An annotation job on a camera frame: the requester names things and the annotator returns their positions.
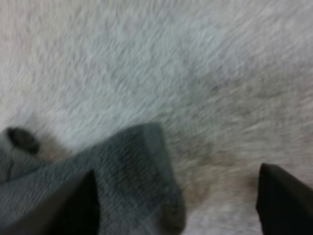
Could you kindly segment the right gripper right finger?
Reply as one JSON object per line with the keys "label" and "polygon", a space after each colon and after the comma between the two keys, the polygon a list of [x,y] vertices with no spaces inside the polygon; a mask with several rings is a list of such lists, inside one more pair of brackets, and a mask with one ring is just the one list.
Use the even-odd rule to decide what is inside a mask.
{"label": "right gripper right finger", "polygon": [[313,233],[313,190],[278,165],[260,167],[256,210],[264,235]]}

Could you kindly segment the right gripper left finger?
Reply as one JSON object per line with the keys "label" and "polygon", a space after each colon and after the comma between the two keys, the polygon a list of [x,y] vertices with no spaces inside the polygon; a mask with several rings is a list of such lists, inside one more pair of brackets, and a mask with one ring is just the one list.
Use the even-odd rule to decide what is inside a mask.
{"label": "right gripper left finger", "polygon": [[94,171],[75,175],[3,235],[96,235],[100,205]]}

